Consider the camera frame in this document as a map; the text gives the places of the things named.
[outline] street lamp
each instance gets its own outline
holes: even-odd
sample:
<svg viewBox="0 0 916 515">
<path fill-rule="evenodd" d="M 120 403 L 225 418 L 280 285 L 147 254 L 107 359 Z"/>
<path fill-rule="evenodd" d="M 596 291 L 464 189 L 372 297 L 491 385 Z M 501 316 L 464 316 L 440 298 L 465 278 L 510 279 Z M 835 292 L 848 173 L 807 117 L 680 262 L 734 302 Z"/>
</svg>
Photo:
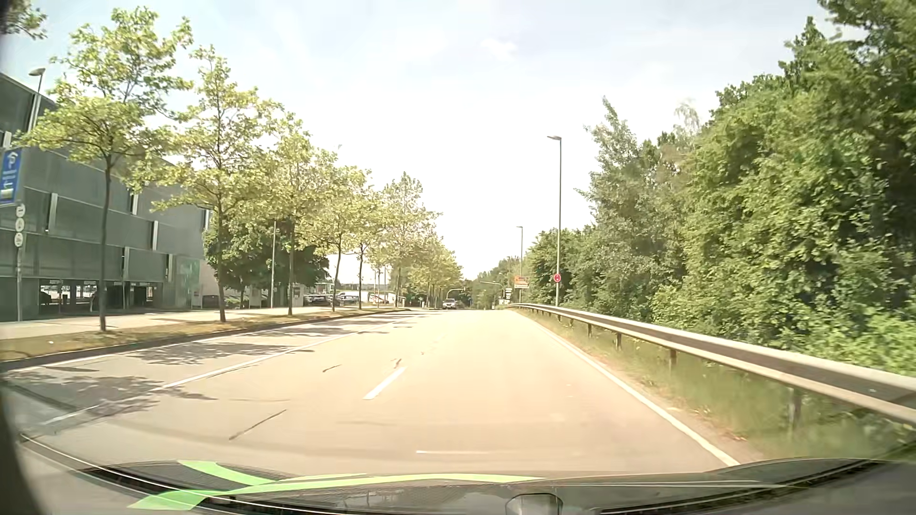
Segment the street lamp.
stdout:
<svg viewBox="0 0 916 515">
<path fill-rule="evenodd" d="M 481 282 L 481 284 L 495 284 L 495 285 L 497 285 L 499 288 L 502 288 L 502 287 L 503 287 L 502 283 L 500 283 L 500 282 L 493 282 L 492 280 L 482 280 L 482 281 L 480 281 L 480 282 Z"/>
<path fill-rule="evenodd" d="M 525 227 L 516 225 L 520 230 L 518 237 L 518 275 L 525 275 Z M 518 302 L 521 302 L 521 288 L 518 289 Z"/>
<path fill-rule="evenodd" d="M 562 227 L 562 207 L 563 207 L 563 138 L 559 136 L 547 136 L 560 142 L 560 181 L 557 191 L 557 273 L 560 273 L 560 230 Z M 560 282 L 556 283 L 557 289 L 554 295 L 554 305 L 560 307 Z"/>
<path fill-rule="evenodd" d="M 35 122 L 38 119 L 38 109 L 41 106 L 41 83 L 45 78 L 45 67 L 39 66 L 36 69 L 28 73 L 31 77 L 38 77 L 38 89 L 35 90 L 35 102 L 32 103 L 32 113 L 28 118 L 28 127 L 27 130 L 32 130 L 35 128 Z"/>
</svg>

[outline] building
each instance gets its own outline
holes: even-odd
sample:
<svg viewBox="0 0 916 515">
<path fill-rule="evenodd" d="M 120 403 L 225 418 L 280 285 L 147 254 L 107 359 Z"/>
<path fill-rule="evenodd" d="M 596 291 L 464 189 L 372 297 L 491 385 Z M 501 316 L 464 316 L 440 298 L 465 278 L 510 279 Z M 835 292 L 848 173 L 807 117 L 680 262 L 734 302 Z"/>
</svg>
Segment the building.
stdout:
<svg viewBox="0 0 916 515">
<path fill-rule="evenodd" d="M 0 74 L 0 135 L 27 126 L 36 92 Z M 53 109 L 40 98 L 40 111 Z M 104 174 L 58 152 L 23 150 L 16 198 L 26 206 L 22 313 L 24 319 L 96 311 Z M 105 249 L 111 309 L 200 306 L 212 270 L 203 260 L 206 212 L 181 206 L 152 212 L 167 188 L 132 195 L 112 182 Z M 0 208 L 0 321 L 16 319 L 16 214 Z"/>
</svg>

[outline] guardrail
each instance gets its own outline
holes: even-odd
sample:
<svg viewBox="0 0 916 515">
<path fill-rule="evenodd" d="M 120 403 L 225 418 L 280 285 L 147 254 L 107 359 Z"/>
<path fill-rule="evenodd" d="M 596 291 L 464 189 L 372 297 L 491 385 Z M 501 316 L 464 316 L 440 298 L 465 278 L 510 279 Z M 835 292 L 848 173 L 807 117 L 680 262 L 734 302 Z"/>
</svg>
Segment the guardrail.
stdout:
<svg viewBox="0 0 916 515">
<path fill-rule="evenodd" d="M 778 381 L 792 389 L 789 411 L 794 422 L 801 413 L 802 393 L 810 391 L 916 426 L 916 378 L 569 308 L 529 303 L 508 307 L 585 323 L 589 335 L 593 326 L 613 331 L 617 348 L 624 334 L 661 345 L 670 350 L 670 367 L 677 366 L 683 352 Z"/>
</svg>

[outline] blue sign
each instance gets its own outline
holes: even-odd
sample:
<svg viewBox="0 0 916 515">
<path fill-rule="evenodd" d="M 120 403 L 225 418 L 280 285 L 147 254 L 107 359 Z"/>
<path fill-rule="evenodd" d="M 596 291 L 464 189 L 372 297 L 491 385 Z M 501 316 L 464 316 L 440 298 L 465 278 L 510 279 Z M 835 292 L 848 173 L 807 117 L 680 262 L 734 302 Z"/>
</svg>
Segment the blue sign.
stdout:
<svg viewBox="0 0 916 515">
<path fill-rule="evenodd" d="M 0 170 L 0 205 L 16 201 L 19 185 L 19 165 L 22 163 L 22 149 L 13 148 L 3 154 L 3 169 Z"/>
</svg>

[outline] road edge line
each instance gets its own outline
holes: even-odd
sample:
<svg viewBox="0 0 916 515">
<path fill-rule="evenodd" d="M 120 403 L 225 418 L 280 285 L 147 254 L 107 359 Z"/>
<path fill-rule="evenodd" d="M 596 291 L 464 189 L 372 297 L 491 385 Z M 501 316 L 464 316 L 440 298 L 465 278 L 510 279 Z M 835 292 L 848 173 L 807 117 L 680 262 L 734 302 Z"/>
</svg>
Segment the road edge line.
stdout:
<svg viewBox="0 0 916 515">
<path fill-rule="evenodd" d="M 531 319 L 530 319 L 529 317 L 527 317 L 527 316 L 525 316 L 524 318 L 525 318 L 526 320 L 530 321 L 531 323 L 534 323 L 535 325 L 537 325 L 538 329 L 540 329 L 541 331 L 543 331 L 543 332 L 544 332 L 547 336 L 549 336 L 553 341 L 555 341 L 556 343 L 558 343 L 558 344 L 560 344 L 560 345 L 566 347 L 566 350 L 572 352 L 574 355 L 576 355 L 576 356 L 578 356 L 580 359 L 582 359 L 582 361 L 584 361 L 585 363 L 591 365 L 595 370 L 601 372 L 606 378 L 608 378 L 608 379 L 610 379 L 611 381 L 613 381 L 613 382 L 614 382 L 616 385 L 618 385 L 623 391 L 625 391 L 626 393 L 628 393 L 628 394 L 630 394 L 631 396 L 633 396 L 633 397 L 634 397 L 636 400 L 638 400 L 639 402 L 642 402 L 642 403 L 643 403 L 644 405 L 646 405 L 646 407 L 648 407 L 650 410 L 655 411 L 655 413 L 656 413 L 657 415 L 659 415 L 662 419 L 664 419 L 664 420 L 667 421 L 669 424 L 671 424 L 672 426 L 674 426 L 674 428 L 677 429 L 678 431 L 680 431 L 681 433 L 686 434 L 688 437 L 691 438 L 691 440 L 694 440 L 694 441 L 695 441 L 696 443 L 698 443 L 703 449 L 705 449 L 707 452 L 709 452 L 709 454 L 715 456 L 719 461 L 721 461 L 722 463 L 724 463 L 726 466 L 737 466 L 737 465 L 741 465 L 741 462 L 739 462 L 738 460 L 736 460 L 735 458 L 733 458 L 729 453 L 727 453 L 727 452 L 723 451 L 722 449 L 720 449 L 720 448 L 716 447 L 715 445 L 713 445 L 712 442 L 710 442 L 709 440 L 706 440 L 706 439 L 705 439 L 702 435 L 700 435 L 698 432 L 696 432 L 696 431 L 694 431 L 693 429 L 687 427 L 687 424 L 685 424 L 685 423 L 679 421 L 676 417 L 674 417 L 673 415 L 671 415 L 671 414 L 668 413 L 667 411 L 663 410 L 663 409 L 661 408 L 661 406 L 659 406 L 659 405 L 656 404 L 655 402 L 652 402 L 652 401 L 649 400 L 649 398 L 647 398 L 645 395 L 639 393 L 639 392 L 636 391 L 633 387 L 629 386 L 624 380 L 622 380 L 621 378 L 618 378 L 617 376 L 615 376 L 614 374 L 612 374 L 607 368 L 602 367 L 600 363 L 594 361 L 590 356 L 588 356 L 585 352 L 583 352 L 582 349 L 580 349 L 579 347 L 577 347 L 577 346 L 575 346 L 575 345 L 573 345 L 573 344 L 567 342 L 564 338 L 562 338 L 561 336 L 555 334 L 553 331 L 551 331 L 550 329 L 544 327 L 543 325 L 541 325 L 541 324 L 538 323 L 537 321 L 531 320 Z"/>
</svg>

